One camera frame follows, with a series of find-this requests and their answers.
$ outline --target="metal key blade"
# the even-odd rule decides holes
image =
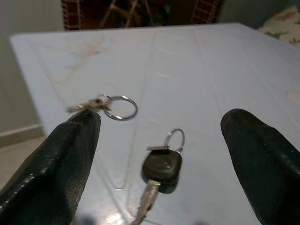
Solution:
[[[138,209],[135,220],[131,225],[139,225],[145,219],[147,212],[151,209],[158,195],[160,182],[149,180],[147,187],[141,197],[141,205]]]

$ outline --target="car key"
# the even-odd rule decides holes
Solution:
[[[182,134],[181,147],[177,150],[169,149],[169,142],[173,134],[180,131]],[[140,207],[135,220],[131,225],[139,225],[145,219],[147,212],[151,209],[162,184],[171,185],[176,183],[182,163],[181,152],[185,143],[183,130],[173,129],[166,137],[164,146],[148,147],[151,151],[144,160],[142,173],[148,179],[147,186],[141,197]]]

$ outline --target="table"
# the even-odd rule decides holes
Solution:
[[[286,94],[300,88],[299,49],[241,24],[21,34],[11,43],[47,135],[69,118],[67,105],[101,93],[139,106],[126,122],[100,113],[79,224],[129,224],[145,188],[146,148],[176,127],[186,132],[180,181],[172,194],[159,194],[143,224],[260,224],[220,121],[246,109],[300,149],[300,104]]]

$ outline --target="rubber gripper pad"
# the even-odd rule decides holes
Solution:
[[[0,191],[1,225],[68,225],[94,158],[100,116],[83,110],[58,125]]]
[[[227,112],[221,129],[259,221],[300,224],[300,153],[275,128],[242,109]]]

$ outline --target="red tiled wall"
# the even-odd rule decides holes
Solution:
[[[215,22],[222,2],[223,0],[197,0],[191,24]]]
[[[80,30],[81,11],[80,0],[61,0],[65,30]]]

